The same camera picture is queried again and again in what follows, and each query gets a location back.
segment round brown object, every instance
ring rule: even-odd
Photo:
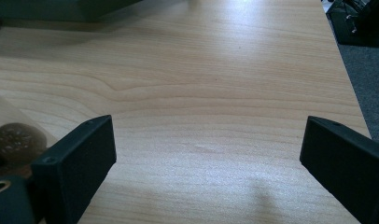
[[[9,163],[28,163],[47,147],[47,137],[37,128],[9,123],[0,127],[0,155]]]

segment gray carpet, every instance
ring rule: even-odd
[[[338,47],[372,139],[379,142],[379,49]]]

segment wood grain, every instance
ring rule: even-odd
[[[80,223],[356,223],[299,162],[307,116],[369,135],[318,1],[145,0],[8,21],[0,94],[58,138],[112,114]]]

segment black object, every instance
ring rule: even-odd
[[[379,223],[379,144],[340,123],[309,117],[300,161],[361,223]]]
[[[29,179],[0,177],[0,223],[77,223],[116,160],[111,117],[80,124],[32,163]]]
[[[0,0],[0,19],[95,21],[141,0]]]
[[[339,44],[379,48],[379,0],[343,0],[345,11],[330,13]]]

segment wooden table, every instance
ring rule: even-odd
[[[0,94],[58,138],[113,116],[80,223],[356,223],[299,162],[307,116],[369,135],[316,0],[145,0],[8,21]]]

